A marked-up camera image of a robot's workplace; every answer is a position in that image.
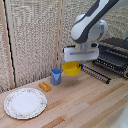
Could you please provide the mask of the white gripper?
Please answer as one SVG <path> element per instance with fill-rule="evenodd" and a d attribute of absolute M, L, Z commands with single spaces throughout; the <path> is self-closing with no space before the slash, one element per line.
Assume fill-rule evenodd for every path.
<path fill-rule="evenodd" d="M 97 43 L 86 43 L 67 46 L 63 53 L 66 62 L 95 60 L 99 56 L 99 48 Z M 79 64 L 79 67 L 83 70 L 83 64 Z"/>

